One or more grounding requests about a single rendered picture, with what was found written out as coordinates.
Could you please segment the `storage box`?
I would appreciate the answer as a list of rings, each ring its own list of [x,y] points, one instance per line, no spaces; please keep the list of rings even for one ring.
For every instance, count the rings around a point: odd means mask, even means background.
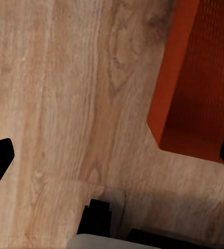
[[[178,0],[148,126],[162,151],[224,164],[224,0]]]

